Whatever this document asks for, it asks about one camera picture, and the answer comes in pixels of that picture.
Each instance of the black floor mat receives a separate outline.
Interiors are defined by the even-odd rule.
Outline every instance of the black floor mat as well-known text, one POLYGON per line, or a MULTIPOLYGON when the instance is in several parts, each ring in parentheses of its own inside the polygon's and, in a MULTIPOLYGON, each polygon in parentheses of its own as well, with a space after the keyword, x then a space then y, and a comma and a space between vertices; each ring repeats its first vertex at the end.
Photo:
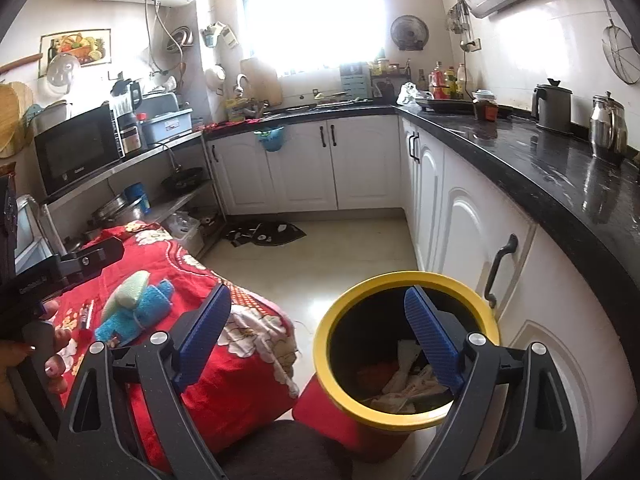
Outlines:
POLYGON ((229 226, 223 234, 235 247, 249 242, 258 246, 284 245, 306 236, 306 233, 288 222, 247 220, 229 226))

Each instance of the blue plastic container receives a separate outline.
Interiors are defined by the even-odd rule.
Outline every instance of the blue plastic container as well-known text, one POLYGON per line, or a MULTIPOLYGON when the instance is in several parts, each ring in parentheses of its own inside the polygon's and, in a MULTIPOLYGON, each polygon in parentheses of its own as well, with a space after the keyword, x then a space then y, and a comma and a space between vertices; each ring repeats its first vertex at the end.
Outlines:
POLYGON ((284 126, 267 132, 256 132, 255 134, 267 152, 277 152, 284 144, 284 126))
POLYGON ((135 202, 137 199, 142 197, 142 200, 140 201, 142 212, 146 215, 149 211, 151 211, 151 207, 149 206, 149 199, 145 193, 145 187, 139 182, 137 182, 136 184, 131 184, 131 186, 127 187, 124 190, 124 196, 127 197, 129 203, 135 202))

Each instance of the human hand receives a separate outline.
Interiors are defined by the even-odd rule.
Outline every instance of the human hand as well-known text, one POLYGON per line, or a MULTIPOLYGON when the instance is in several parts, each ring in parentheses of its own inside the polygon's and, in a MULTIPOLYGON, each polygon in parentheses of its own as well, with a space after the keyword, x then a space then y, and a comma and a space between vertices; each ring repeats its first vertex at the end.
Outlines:
MULTIPOLYGON (((47 301, 44 304, 46 314, 44 319, 50 319, 58 310, 57 301, 47 301)), ((71 330, 66 328, 56 329, 54 334, 54 351, 59 352, 69 344, 71 339, 71 330)), ((7 377, 7 368, 16 367, 24 361, 29 355, 35 352, 33 346, 26 343, 17 343, 14 341, 0 341, 0 410, 11 415, 18 412, 18 404, 15 400, 14 391, 11 388, 7 377)), ((62 374, 65 372, 65 363, 58 354, 50 357, 46 364, 46 374, 49 378, 47 385, 52 394, 62 394, 66 392, 68 385, 62 374)))

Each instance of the wooden handle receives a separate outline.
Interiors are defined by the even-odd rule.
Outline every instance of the wooden handle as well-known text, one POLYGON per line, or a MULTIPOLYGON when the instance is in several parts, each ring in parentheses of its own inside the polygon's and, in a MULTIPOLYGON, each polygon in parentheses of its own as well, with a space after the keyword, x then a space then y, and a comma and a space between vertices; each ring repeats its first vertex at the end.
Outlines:
POLYGON ((40 58, 42 58, 42 53, 33 54, 33 56, 23 57, 22 59, 18 59, 17 61, 12 61, 11 63, 2 65, 0 66, 0 74, 9 72, 9 70, 13 70, 14 68, 18 68, 19 66, 27 65, 29 63, 34 63, 36 61, 39 61, 40 58))

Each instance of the yellow trash can rim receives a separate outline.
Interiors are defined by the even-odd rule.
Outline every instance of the yellow trash can rim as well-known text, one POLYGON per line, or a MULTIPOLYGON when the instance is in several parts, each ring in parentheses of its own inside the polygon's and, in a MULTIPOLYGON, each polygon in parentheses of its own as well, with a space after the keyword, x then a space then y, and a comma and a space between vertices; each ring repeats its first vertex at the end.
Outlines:
POLYGON ((338 322, 352 306, 382 290, 413 285, 439 290, 464 304, 473 315, 479 331, 487 336, 492 343, 500 344, 498 325, 489 306, 468 286, 448 276, 433 272, 406 270, 382 274, 351 287, 329 308, 318 326, 313 347, 314 365, 322 389, 334 404, 355 420, 379 430, 407 432, 436 426, 447 415, 451 402, 435 410, 413 415, 394 415, 368 408, 349 396, 335 380, 330 365, 329 341, 338 322))

